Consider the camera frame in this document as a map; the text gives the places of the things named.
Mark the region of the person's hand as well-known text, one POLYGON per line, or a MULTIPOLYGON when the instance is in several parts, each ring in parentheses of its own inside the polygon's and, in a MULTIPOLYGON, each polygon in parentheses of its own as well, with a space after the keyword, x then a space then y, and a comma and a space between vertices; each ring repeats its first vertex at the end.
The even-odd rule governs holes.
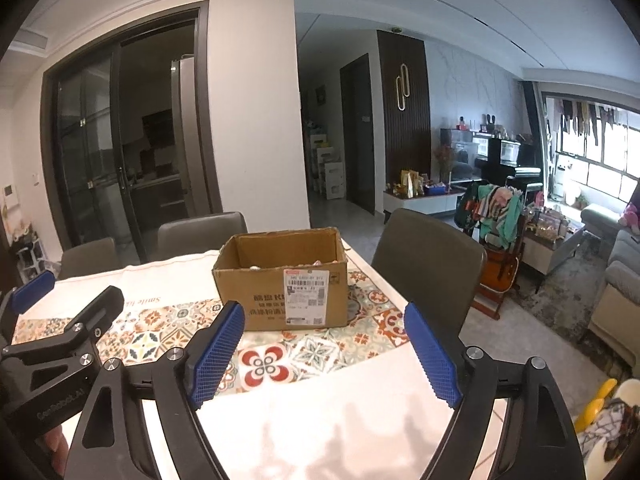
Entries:
POLYGON ((66 463, 70 447, 63 434, 63 428, 57 426, 48 431, 43 437, 43 442, 51 453, 51 466, 61 477, 65 474, 66 463))

